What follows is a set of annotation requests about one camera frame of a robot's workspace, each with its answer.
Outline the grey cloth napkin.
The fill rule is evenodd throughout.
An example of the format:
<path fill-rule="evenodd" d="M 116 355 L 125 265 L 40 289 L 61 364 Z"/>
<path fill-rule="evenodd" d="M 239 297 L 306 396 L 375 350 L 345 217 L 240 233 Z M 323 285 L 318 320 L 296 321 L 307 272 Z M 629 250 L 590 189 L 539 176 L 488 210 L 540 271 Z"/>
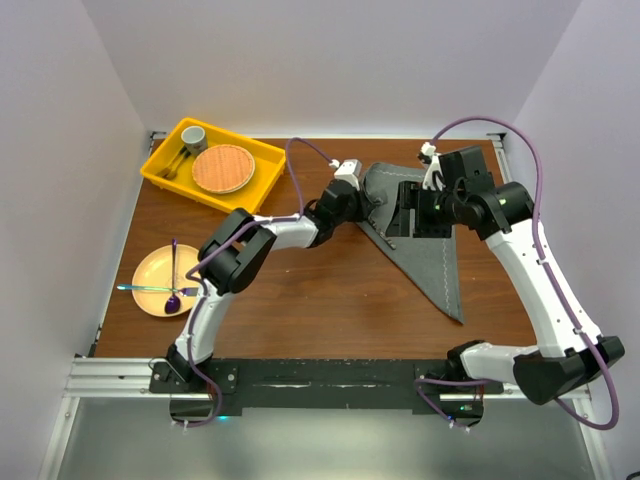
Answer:
<path fill-rule="evenodd" d="M 402 181 L 421 183 L 422 168 L 414 169 L 376 162 L 363 174 L 361 181 L 366 197 L 375 209 L 370 217 L 385 233 L 395 208 L 398 184 Z M 391 250 L 365 222 L 361 230 L 417 288 L 444 314 L 464 323 L 461 302 L 456 239 L 449 238 L 390 238 L 396 245 Z"/>

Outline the silver metal spoon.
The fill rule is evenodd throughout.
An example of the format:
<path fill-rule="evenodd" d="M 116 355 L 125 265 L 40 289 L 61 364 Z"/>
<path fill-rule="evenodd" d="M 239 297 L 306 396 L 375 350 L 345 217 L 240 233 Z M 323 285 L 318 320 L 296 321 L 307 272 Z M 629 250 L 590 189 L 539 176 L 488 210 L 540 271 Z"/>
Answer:
<path fill-rule="evenodd" d="M 394 242 L 386 236 L 386 234 L 382 231 L 382 229 L 375 223 L 375 221 L 371 218 L 367 220 L 367 223 L 373 229 L 373 231 L 384 241 L 384 243 L 391 249 L 396 250 L 396 245 Z"/>

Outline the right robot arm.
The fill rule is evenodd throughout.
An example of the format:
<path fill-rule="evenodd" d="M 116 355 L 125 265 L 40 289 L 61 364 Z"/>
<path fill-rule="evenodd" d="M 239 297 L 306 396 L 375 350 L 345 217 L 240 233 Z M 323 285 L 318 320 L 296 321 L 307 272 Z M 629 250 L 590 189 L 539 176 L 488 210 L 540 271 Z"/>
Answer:
<path fill-rule="evenodd" d="M 624 354 L 616 336 L 605 336 L 581 308 L 553 258 L 526 188 L 497 185 L 482 150 L 439 154 L 425 143 L 418 154 L 423 181 L 403 181 L 390 237 L 448 238 L 455 225 L 475 232 L 499 260 L 531 321 L 531 347 L 471 341 L 447 354 L 445 379 L 459 393 L 480 380 L 517 385 L 544 405 L 598 378 Z"/>

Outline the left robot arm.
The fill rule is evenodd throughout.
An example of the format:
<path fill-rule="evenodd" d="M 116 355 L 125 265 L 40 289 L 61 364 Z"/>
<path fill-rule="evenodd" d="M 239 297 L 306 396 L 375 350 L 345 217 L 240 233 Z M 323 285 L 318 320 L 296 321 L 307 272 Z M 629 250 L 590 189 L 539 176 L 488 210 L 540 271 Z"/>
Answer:
<path fill-rule="evenodd" d="M 213 356 L 216 334 L 235 297 L 256 278 L 267 256 L 277 250 L 317 247 L 344 223 L 368 218 L 373 203 L 364 189 L 332 180 L 320 198 L 288 216 L 264 217 L 237 208 L 205 242 L 187 277 L 199 283 L 186 324 L 165 361 L 173 382 L 185 392 L 200 390 L 205 364 Z"/>

